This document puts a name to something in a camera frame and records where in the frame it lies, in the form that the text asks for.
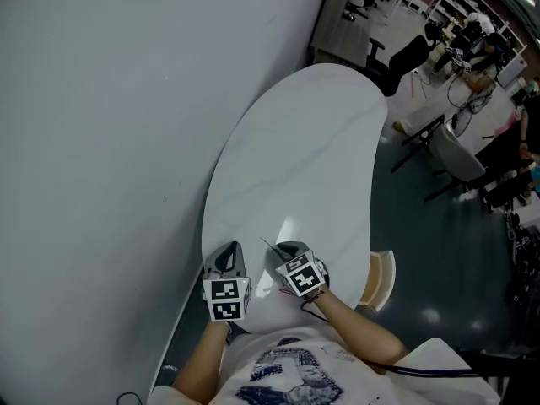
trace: gray floor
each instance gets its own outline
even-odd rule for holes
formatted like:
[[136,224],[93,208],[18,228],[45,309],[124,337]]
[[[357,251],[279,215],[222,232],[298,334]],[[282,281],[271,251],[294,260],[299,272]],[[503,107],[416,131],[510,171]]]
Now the gray floor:
[[[373,36],[385,43],[378,58],[390,56],[422,32],[424,19],[405,9],[397,10],[389,25],[385,4],[372,13]],[[428,80],[429,65],[422,71]],[[427,96],[440,80],[425,85]],[[371,249],[392,249],[397,280],[391,298],[379,313],[359,307],[369,318],[414,348],[432,337],[443,338],[454,348],[509,352],[521,335],[519,316],[503,301],[510,280],[509,247],[500,213],[491,215],[480,202],[467,199],[459,189],[424,204],[426,195],[448,182],[447,175],[432,176],[436,164],[421,151],[395,174],[390,168],[408,149],[389,126],[421,106],[424,93],[417,78],[404,77],[389,98],[389,116],[383,129],[371,191]],[[196,288],[189,299],[165,363],[182,367],[208,321]],[[158,385],[174,379],[162,370]]]

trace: shoe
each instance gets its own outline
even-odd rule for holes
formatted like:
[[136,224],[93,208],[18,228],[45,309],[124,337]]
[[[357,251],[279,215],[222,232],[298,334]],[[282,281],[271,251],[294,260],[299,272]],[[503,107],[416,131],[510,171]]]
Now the shoe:
[[403,129],[403,125],[400,121],[393,122],[391,126],[394,128],[395,131],[405,134],[405,129]]

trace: cable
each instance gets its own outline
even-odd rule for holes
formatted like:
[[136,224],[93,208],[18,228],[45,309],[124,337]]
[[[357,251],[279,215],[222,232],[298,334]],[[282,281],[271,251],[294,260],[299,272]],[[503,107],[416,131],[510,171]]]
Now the cable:
[[134,391],[126,391],[125,393],[122,393],[119,397],[116,398],[116,405],[120,405],[120,399],[127,395],[134,395],[137,398],[139,405],[143,405],[143,401],[141,401],[141,398]]

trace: white box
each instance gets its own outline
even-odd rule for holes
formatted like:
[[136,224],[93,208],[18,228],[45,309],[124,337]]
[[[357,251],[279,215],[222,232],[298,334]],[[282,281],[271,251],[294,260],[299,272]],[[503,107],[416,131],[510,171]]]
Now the white box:
[[276,268],[276,272],[283,285],[299,297],[325,283],[313,251],[307,251],[286,262],[283,266]]
[[241,321],[246,317],[250,278],[204,279],[202,286],[212,321]]

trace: chair backrest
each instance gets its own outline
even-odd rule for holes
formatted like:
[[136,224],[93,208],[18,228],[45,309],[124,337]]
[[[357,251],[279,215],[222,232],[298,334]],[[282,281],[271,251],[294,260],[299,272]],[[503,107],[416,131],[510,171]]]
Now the chair backrest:
[[380,311],[390,298],[396,282],[396,259],[394,252],[371,252],[370,275],[360,305],[371,306]]
[[445,126],[437,127],[428,141],[431,154],[451,176],[461,181],[478,179],[485,169],[478,159],[463,147]]
[[427,40],[418,35],[400,51],[394,54],[388,62],[391,76],[399,80],[407,72],[411,72],[422,65],[429,57],[429,45]]

